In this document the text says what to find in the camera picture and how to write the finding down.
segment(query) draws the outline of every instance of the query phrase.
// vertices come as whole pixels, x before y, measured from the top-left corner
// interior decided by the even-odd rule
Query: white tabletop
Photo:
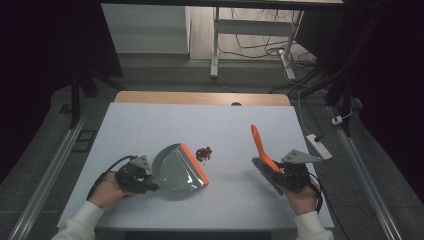
[[[152,163],[165,147],[185,143],[193,152],[209,146],[201,164],[210,184],[199,191],[159,189],[123,199],[106,209],[97,227],[122,230],[275,230],[295,227],[285,196],[254,167],[258,156],[250,125],[265,151],[280,160],[292,149],[308,152],[293,107],[112,103],[58,223],[72,217],[97,177],[127,155]],[[315,173],[312,164],[309,171]],[[319,214],[333,227],[324,202]]]

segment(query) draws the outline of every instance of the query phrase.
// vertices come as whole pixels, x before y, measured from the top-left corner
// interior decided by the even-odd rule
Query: black curtain
[[[423,13],[422,3],[392,2],[357,61],[354,92],[365,127],[424,202]]]
[[[43,122],[52,94],[76,71],[122,71],[97,1],[3,1],[0,31],[3,180]]]

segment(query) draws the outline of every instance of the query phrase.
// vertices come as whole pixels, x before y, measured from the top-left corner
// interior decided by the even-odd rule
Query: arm
[[[319,189],[318,184],[311,179],[311,182]],[[314,191],[305,186],[296,192],[279,186],[286,194],[290,206],[296,213],[294,219],[297,227],[297,240],[332,240],[333,232],[322,227],[315,211],[317,198]]]
[[[103,209],[118,202],[124,196],[134,193],[123,191],[116,183],[115,173],[109,172],[97,186],[93,195],[71,219],[66,220],[63,228],[53,237],[53,240],[73,239],[92,240],[95,238],[94,227],[103,215]]]

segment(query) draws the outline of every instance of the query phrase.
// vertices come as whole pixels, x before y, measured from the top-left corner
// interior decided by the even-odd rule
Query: gray dustpan
[[[196,158],[185,144],[163,149],[153,160],[152,175],[160,188],[190,191],[209,183]]]

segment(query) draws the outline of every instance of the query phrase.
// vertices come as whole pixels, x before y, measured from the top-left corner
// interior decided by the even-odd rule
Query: metal bracket
[[[146,155],[134,158],[133,160],[130,161],[130,163],[132,165],[143,168],[145,170],[150,170],[150,165],[149,165],[149,162],[147,161]]]
[[[293,149],[286,156],[281,158],[282,162],[293,163],[293,164],[319,162],[321,160],[322,159],[320,157],[315,157],[295,149]]]

